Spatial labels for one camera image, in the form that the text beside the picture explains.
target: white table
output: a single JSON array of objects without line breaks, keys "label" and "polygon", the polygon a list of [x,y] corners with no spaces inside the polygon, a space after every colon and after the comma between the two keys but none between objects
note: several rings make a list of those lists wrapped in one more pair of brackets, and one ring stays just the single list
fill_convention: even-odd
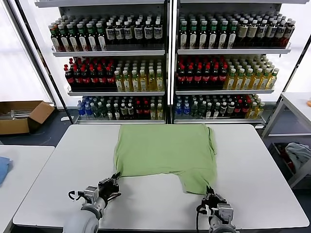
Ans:
[{"label": "white table", "polygon": [[0,145],[0,157],[13,161],[0,185],[0,232],[10,231],[14,214],[53,150],[54,147]]},{"label": "white table", "polygon": [[[238,229],[306,227],[309,221],[251,125],[210,125],[218,144],[214,189],[234,208]],[[81,208],[68,192],[83,190],[114,173],[119,125],[72,125],[64,134],[13,219],[21,226],[62,227]],[[173,174],[119,180],[100,229],[195,230],[203,196],[183,192]],[[207,229],[205,216],[200,229]]]},{"label": "white table", "polygon": [[[270,134],[275,126],[277,120],[281,116],[283,110],[287,107],[294,113],[303,123],[311,126],[311,107],[307,105],[307,101],[311,99],[311,93],[296,93],[296,92],[283,92],[281,94],[282,100],[275,112],[273,113],[269,123],[262,133],[262,138],[265,139],[269,136],[290,136],[290,137],[311,137],[311,133],[289,133],[289,134]],[[311,160],[305,163],[293,177],[288,180],[288,184],[293,188],[298,184],[306,175],[311,172]]]}]

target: shelf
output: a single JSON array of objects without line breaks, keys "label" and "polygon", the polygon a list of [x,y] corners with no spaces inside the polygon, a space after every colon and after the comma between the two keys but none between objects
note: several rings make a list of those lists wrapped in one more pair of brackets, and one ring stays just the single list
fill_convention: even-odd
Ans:
[{"label": "shelf", "polygon": [[147,92],[68,92],[69,96],[164,96],[164,91]]},{"label": "shelf", "polygon": [[162,56],[164,54],[165,50],[53,52],[55,57]]},{"label": "shelf", "polygon": [[290,46],[285,49],[204,49],[204,50],[177,50],[178,54],[287,54],[291,51]]},{"label": "shelf", "polygon": [[164,0],[36,0],[35,5],[45,7],[68,6],[100,6],[100,5],[133,5],[133,4],[163,4]]},{"label": "shelf", "polygon": [[271,94],[272,90],[207,90],[207,91],[175,91],[176,95],[224,95],[224,94]]},{"label": "shelf", "polygon": [[263,124],[263,119],[175,119],[174,124]]},{"label": "shelf", "polygon": [[180,0],[180,3],[290,3],[306,4],[309,0]]},{"label": "shelf", "polygon": [[165,124],[165,120],[78,120],[77,123],[87,125]]}]

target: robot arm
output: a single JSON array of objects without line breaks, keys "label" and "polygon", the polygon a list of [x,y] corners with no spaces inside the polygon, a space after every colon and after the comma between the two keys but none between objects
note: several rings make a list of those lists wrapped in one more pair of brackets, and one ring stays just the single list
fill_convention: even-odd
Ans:
[{"label": "robot arm", "polygon": [[112,175],[98,183],[98,187],[89,186],[84,191],[71,191],[68,196],[72,200],[84,198],[86,202],[79,212],[70,216],[66,221],[63,233],[96,233],[99,228],[99,219],[104,215],[108,202],[121,195],[119,193],[118,178],[120,173]]}]

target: open cardboard box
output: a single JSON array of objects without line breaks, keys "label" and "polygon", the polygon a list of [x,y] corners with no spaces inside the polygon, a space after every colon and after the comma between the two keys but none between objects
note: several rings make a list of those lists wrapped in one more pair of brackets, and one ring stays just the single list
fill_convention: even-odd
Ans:
[{"label": "open cardboard box", "polygon": [[0,102],[0,115],[14,110],[32,110],[27,118],[0,120],[0,134],[32,133],[52,114],[54,107],[43,101]]}]

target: table leg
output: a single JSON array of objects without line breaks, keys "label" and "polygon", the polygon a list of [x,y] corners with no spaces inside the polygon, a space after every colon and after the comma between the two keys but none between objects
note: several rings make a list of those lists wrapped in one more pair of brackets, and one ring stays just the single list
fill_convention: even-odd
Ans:
[{"label": "table leg", "polygon": [[280,115],[283,112],[283,110],[285,109],[285,107],[286,106],[284,104],[284,101],[281,100],[280,104],[278,105],[278,107],[276,108],[275,112],[273,113],[271,119],[269,120],[266,128],[262,132],[262,135],[261,135],[262,139],[265,139],[269,136],[271,130],[273,129],[274,125],[276,124],[277,119],[280,117]]}]

